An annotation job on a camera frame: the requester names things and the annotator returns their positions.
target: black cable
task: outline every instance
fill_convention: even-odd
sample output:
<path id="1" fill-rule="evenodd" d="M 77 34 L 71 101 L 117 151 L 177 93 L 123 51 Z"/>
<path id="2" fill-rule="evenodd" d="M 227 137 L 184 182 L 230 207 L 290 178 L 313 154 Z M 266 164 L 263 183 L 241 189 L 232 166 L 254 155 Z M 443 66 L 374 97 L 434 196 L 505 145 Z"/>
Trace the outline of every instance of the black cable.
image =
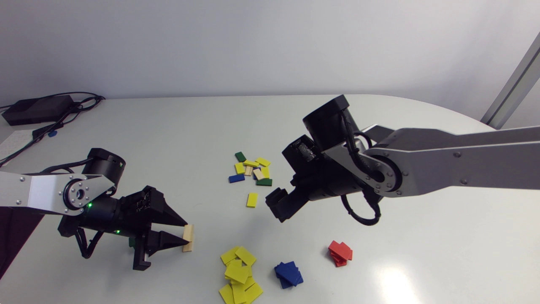
<path id="1" fill-rule="evenodd" d="M 64 122 L 64 125 L 66 125 L 66 124 L 68 124 L 68 123 L 74 121 L 74 120 L 77 118 L 77 116 L 79 116 L 79 114 L 81 114 L 81 113 L 82 113 L 82 111 L 77 112 L 77 114 L 75 114 L 75 116 L 74 116 L 72 119 L 70 119 L 70 120 Z"/>
<path id="2" fill-rule="evenodd" d="M 51 173 L 51 172 L 54 172 L 56 170 L 60 170 L 60 169 L 64 169 L 64 170 L 67 170 L 69 168 L 73 168 L 73 167 L 79 167 L 79 166 L 82 166 L 84 164 L 87 164 L 89 162 L 91 162 L 93 160 L 93 158 L 87 158 L 83 161 L 78 161 L 78 162 L 72 162 L 72 163 L 64 163 L 64 164 L 58 164 L 56 166 L 50 166 L 44 170 L 41 171 L 41 173 Z"/>
<path id="3" fill-rule="evenodd" d="M 356 146 L 356 143 L 354 142 L 354 136 L 353 136 L 353 128 L 351 126 L 351 123 L 345 116 L 344 112 L 341 112 L 341 119 L 343 120 L 343 123 L 345 125 L 345 141 L 347 142 L 347 150 L 349 151 L 349 155 L 351 159 L 353 160 L 353 163 L 356 165 L 356 167 L 362 171 L 363 173 L 367 174 L 369 177 L 373 177 L 373 170 L 368 166 L 368 164 L 364 163 L 364 160 L 358 155 L 358 152 L 360 151 L 359 148 Z M 368 141 L 368 146 L 371 145 L 371 139 L 369 136 L 365 133 L 362 133 L 364 138 Z"/>
<path id="4" fill-rule="evenodd" d="M 354 141 L 354 135 L 362 136 L 368 143 L 368 149 L 372 148 L 372 141 L 371 138 L 367 134 L 361 131 L 353 131 L 351 123 L 348 121 L 347 116 L 345 115 L 345 112 L 341 113 L 341 118 L 343 120 L 343 123 L 345 125 L 345 134 L 344 137 L 347 142 L 347 150 L 349 151 L 349 155 L 351 156 L 351 159 L 353 160 L 356 167 L 362 171 L 363 173 L 367 174 L 371 178 L 374 178 L 374 172 L 370 169 L 370 167 L 364 163 L 362 158 L 358 155 L 358 152 L 360 151 L 359 148 L 356 146 L 356 143 Z M 341 202 L 343 203 L 343 206 L 347 210 L 347 212 L 359 223 L 366 225 L 366 226 L 373 226 L 379 222 L 379 218 L 381 217 L 381 209 L 379 207 L 379 202 L 382 199 L 382 196 L 378 195 L 374 192 L 373 188 L 366 185 L 366 187 L 362 190 L 364 194 L 364 198 L 368 202 L 369 206 L 373 211 L 375 212 L 375 217 L 373 219 L 365 219 L 363 217 L 358 216 L 358 214 L 354 213 L 353 209 L 349 205 L 349 201 L 347 199 L 347 195 L 341 195 Z"/>
<path id="5" fill-rule="evenodd" d="M 86 243 L 86 234 L 84 233 L 84 229 L 79 227 L 77 228 L 77 233 L 75 233 L 75 238 L 77 239 L 77 244 L 79 245 L 80 254 L 85 259 L 89 259 L 92 256 L 92 253 L 94 252 L 94 249 L 96 248 L 96 245 L 98 244 L 99 239 L 101 239 L 101 236 L 103 236 L 102 231 L 96 232 L 94 235 L 94 238 L 90 240 L 90 245 L 87 246 Z"/>
<path id="6" fill-rule="evenodd" d="M 372 144 L 372 142 L 371 142 L 371 138 L 369 138 L 369 136 L 368 136 L 366 133 L 364 133 L 364 132 L 362 132 L 362 131 L 354 131 L 354 132 L 353 132 L 353 135 L 354 135 L 354 136 L 357 136 L 357 135 L 362 136 L 362 137 L 368 142 L 368 149 L 373 148 L 373 144 Z"/>
<path id="7" fill-rule="evenodd" d="M 36 144 L 37 142 L 39 142 L 46 134 L 48 134 L 49 132 L 53 131 L 53 130 L 56 130 L 58 128 L 58 126 L 60 124 L 64 124 L 63 121 L 70 115 L 70 114 L 76 114 L 75 117 L 73 117 L 72 119 L 70 119 L 69 121 L 67 121 L 66 123 L 70 123 L 72 121 L 74 121 L 81 112 L 83 111 L 89 111 L 91 109 L 93 109 L 95 106 L 97 106 L 102 100 L 105 99 L 105 97 L 103 96 L 100 96 L 100 95 L 97 95 L 95 93 L 91 93 L 91 92 L 84 92 L 84 91 L 73 91 L 73 92 L 64 92 L 64 93 L 58 93 L 58 94 L 52 94 L 52 95 L 48 95 L 48 96 L 43 96 L 43 97 L 39 97 L 38 99 L 44 99 L 44 98 L 50 98 L 50 97 L 54 97 L 54 96 L 60 96 L 60 95 L 69 95 L 69 94 L 88 94 L 88 95 L 92 95 L 92 97 L 88 97 L 88 98 L 85 98 L 84 100 L 82 100 L 81 102 L 77 102 L 75 103 L 75 106 L 72 107 L 71 109 L 69 109 L 57 122 L 55 122 L 54 124 L 51 125 L 51 127 L 47 128 L 47 130 L 43 131 L 40 135 L 36 136 L 32 141 L 30 141 L 28 144 L 26 144 L 23 148 L 21 148 L 20 150 L 14 152 L 13 154 L 3 158 L 0 160 L 0 168 L 2 166 L 4 166 L 7 162 L 9 162 L 10 160 L 12 160 L 13 158 L 17 157 L 20 153 L 22 153 L 23 151 L 27 150 L 28 148 L 30 148 L 31 146 L 33 146 L 34 144 Z M 91 100 L 94 100 L 94 104 L 88 106 L 88 107 L 84 107 L 83 104 L 86 103 L 86 102 L 89 102 Z"/>
<path id="8" fill-rule="evenodd" d="M 343 206 L 345 207 L 345 209 L 347 210 L 347 212 L 349 212 L 349 214 L 355 219 L 357 220 L 359 223 L 363 224 L 363 225 L 366 225 L 366 226 L 373 226 L 375 224 L 377 224 L 379 222 L 379 219 L 381 218 L 381 208 L 379 207 L 379 200 L 377 201 L 373 201 L 371 200 L 370 202 L 370 199 L 367 199 L 368 201 L 368 204 L 369 206 L 373 209 L 373 211 L 375 212 L 375 217 L 372 218 L 372 219 L 364 219 L 363 217 L 360 217 L 358 216 L 358 214 L 354 213 L 353 209 L 350 207 L 349 205 L 349 201 L 347 199 L 347 195 L 342 195 L 341 196 L 341 202 L 343 203 Z"/>

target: stack of blue blocks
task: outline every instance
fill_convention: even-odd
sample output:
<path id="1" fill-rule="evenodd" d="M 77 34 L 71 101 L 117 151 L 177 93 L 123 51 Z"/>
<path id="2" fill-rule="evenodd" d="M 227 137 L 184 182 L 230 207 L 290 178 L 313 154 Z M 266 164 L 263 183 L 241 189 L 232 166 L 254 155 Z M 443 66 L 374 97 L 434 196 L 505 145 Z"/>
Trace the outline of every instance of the stack of blue blocks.
<path id="1" fill-rule="evenodd" d="M 279 263 L 279 265 L 274 267 L 274 270 L 283 289 L 303 283 L 302 275 L 294 262 Z"/>

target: white wall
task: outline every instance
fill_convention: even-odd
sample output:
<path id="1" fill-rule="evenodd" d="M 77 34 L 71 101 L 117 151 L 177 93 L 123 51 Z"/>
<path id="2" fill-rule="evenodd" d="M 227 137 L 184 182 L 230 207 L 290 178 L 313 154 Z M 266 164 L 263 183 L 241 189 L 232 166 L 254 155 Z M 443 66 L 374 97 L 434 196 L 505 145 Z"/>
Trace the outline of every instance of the white wall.
<path id="1" fill-rule="evenodd" d="M 480 119 L 540 29 L 532 0 L 2 0 L 0 103 L 374 93 Z"/>

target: green block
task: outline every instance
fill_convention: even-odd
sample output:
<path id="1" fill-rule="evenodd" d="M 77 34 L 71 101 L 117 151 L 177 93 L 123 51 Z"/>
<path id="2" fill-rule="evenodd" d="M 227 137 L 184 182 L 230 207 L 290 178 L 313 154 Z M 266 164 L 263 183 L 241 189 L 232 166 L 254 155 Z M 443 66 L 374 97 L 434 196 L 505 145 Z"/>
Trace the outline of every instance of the green block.
<path id="1" fill-rule="evenodd" d="M 257 181 L 256 185 L 257 186 L 271 186 L 272 179 L 264 179 L 264 180 Z"/>
<path id="2" fill-rule="evenodd" d="M 241 163 L 246 161 L 246 157 L 242 152 L 235 153 L 234 156 L 236 156 L 237 160 Z"/>

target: paper sheet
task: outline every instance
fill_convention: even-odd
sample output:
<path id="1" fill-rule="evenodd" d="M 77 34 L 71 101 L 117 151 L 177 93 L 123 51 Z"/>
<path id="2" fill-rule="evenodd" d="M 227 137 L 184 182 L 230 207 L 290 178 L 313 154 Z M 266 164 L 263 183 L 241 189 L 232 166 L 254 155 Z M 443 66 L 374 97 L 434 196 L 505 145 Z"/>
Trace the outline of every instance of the paper sheet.
<path id="1" fill-rule="evenodd" d="M 32 141 L 31 130 L 16 130 L 11 135 L 0 143 L 0 160 L 11 154 L 21 150 L 25 145 Z"/>

